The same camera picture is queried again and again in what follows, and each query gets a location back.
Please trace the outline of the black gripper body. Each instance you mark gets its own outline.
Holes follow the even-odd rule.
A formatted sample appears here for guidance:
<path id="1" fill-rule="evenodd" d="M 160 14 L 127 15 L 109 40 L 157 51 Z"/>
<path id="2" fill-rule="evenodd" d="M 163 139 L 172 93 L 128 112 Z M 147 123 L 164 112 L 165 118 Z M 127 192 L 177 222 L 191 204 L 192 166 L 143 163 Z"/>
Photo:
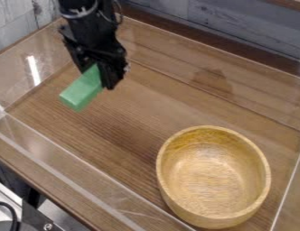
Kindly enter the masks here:
<path id="1" fill-rule="evenodd" d="M 62 14 L 61 17 L 65 24 L 57 30 L 74 65 L 83 57 L 91 58 L 93 64 L 103 58 L 125 59 L 127 52 L 116 37 L 121 19 L 113 14 Z"/>

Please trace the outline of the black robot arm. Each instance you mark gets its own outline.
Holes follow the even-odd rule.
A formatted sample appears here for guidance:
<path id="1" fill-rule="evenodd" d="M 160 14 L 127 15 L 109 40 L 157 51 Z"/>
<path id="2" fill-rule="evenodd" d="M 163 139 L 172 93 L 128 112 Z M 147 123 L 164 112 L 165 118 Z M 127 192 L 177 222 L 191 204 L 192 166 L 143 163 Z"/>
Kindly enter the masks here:
<path id="1" fill-rule="evenodd" d="M 58 33 L 80 72 L 91 66 L 99 70 L 101 85 L 115 88 L 127 72 L 127 51 L 117 40 L 123 23 L 119 0 L 57 0 L 65 23 Z"/>

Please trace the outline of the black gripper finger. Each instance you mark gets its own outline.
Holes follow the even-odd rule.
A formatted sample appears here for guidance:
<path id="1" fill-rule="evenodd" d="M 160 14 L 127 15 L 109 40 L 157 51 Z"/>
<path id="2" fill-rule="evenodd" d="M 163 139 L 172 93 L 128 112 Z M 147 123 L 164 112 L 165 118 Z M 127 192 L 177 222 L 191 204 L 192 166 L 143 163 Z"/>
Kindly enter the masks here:
<path id="1" fill-rule="evenodd" d="M 107 90 L 112 90 L 124 78 L 128 62 L 123 57 L 111 59 L 103 58 L 96 61 L 96 66 L 100 71 L 103 86 Z"/>
<path id="2" fill-rule="evenodd" d="M 85 72 L 88 68 L 93 65 L 93 60 L 88 57 L 77 58 L 76 67 L 80 73 Z"/>

